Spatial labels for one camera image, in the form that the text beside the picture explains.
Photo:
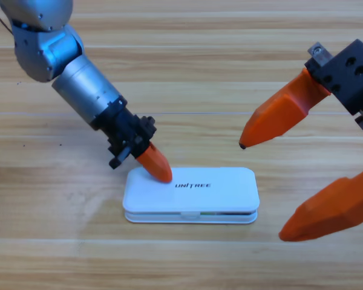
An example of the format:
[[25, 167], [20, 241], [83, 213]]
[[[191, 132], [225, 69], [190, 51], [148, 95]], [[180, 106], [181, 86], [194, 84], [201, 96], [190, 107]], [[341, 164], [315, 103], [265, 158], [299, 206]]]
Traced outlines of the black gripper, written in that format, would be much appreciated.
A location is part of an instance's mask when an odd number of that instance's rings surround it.
[[356, 39], [333, 56], [319, 42], [308, 49], [306, 69], [260, 105], [247, 121], [242, 149], [281, 136], [332, 93], [363, 130], [363, 42]]
[[172, 169], [166, 157], [152, 144], [156, 132], [155, 119], [138, 117], [126, 108], [126, 101], [114, 101], [95, 116], [94, 130], [101, 130], [110, 144], [108, 150], [113, 154], [109, 162], [112, 169], [120, 166], [132, 155], [156, 180], [163, 183], [172, 181]]

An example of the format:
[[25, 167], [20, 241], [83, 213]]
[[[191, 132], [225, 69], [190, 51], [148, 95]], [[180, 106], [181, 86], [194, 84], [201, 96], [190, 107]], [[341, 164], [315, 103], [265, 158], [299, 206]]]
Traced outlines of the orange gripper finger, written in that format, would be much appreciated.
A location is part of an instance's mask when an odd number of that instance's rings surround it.
[[340, 178], [303, 202], [285, 223], [285, 242], [317, 239], [363, 223], [363, 172]]

